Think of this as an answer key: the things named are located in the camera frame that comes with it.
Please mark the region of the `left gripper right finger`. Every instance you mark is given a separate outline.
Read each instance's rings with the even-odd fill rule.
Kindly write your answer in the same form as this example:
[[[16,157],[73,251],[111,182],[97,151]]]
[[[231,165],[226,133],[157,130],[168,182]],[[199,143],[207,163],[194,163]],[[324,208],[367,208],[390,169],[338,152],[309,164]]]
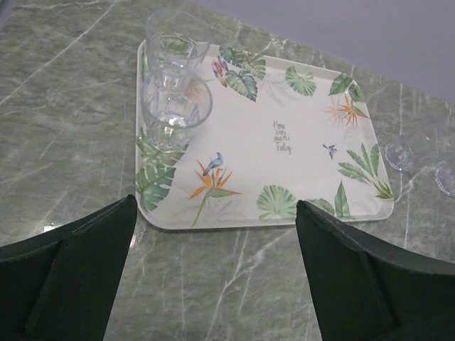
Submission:
[[[454,264],[408,251],[308,201],[296,231],[323,340],[453,340]]]

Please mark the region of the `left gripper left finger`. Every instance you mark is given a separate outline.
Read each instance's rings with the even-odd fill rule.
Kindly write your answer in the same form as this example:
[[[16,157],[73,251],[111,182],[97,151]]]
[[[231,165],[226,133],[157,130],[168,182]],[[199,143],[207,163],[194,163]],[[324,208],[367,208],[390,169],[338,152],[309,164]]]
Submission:
[[[102,340],[137,221],[128,195],[1,247],[2,340]]]

